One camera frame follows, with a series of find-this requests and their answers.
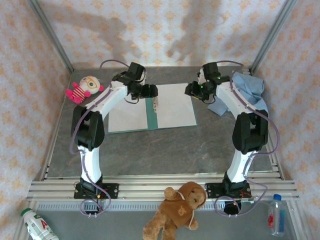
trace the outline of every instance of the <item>white paper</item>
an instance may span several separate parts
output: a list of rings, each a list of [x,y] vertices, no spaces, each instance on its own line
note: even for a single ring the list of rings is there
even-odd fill
[[[108,132],[127,132],[148,128],[146,100],[137,104],[127,103],[124,99],[109,112]]]
[[[197,125],[191,97],[185,94],[187,83],[157,85],[158,128],[175,128]]]

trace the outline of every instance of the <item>black motor joint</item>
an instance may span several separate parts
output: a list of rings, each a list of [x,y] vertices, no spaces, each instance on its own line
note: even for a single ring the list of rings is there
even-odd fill
[[[112,81],[119,81],[127,86],[128,94],[131,94],[132,100],[157,97],[158,88],[156,85],[140,84],[143,73],[146,74],[145,67],[132,62],[127,71],[117,74]]]
[[[199,100],[209,100],[211,94],[216,95],[217,86],[221,83],[228,82],[229,76],[221,76],[216,62],[210,62],[202,66],[203,75],[207,82],[199,84],[196,81],[186,86],[184,93],[188,96],[195,97]]]

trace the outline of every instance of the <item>brown teddy bear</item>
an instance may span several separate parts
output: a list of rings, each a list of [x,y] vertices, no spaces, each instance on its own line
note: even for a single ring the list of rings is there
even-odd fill
[[[143,240],[157,240],[161,228],[162,240],[175,240],[176,229],[185,225],[190,230],[198,228],[195,210],[207,199],[205,190],[195,182],[187,182],[178,191],[172,187],[164,190],[165,200],[153,219],[143,228]]]

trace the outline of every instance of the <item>water bottle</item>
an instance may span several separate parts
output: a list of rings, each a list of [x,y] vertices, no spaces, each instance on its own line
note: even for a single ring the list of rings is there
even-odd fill
[[[21,217],[33,240],[59,240],[46,221],[31,208],[23,210]]]
[[[274,194],[268,212],[268,227],[272,235],[283,237],[285,234],[285,213],[285,208],[281,202],[281,195]]]

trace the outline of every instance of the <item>patterned wallpaper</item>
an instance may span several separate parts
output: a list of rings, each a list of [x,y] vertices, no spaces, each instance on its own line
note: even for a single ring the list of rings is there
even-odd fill
[[[283,167],[303,194],[314,239],[320,234],[319,12],[318,0],[298,1],[257,74],[265,79]]]
[[[76,69],[110,58],[145,66],[222,59],[250,65],[284,2],[40,0]]]
[[[2,2],[0,15],[0,239],[11,240],[69,74],[26,0]]]

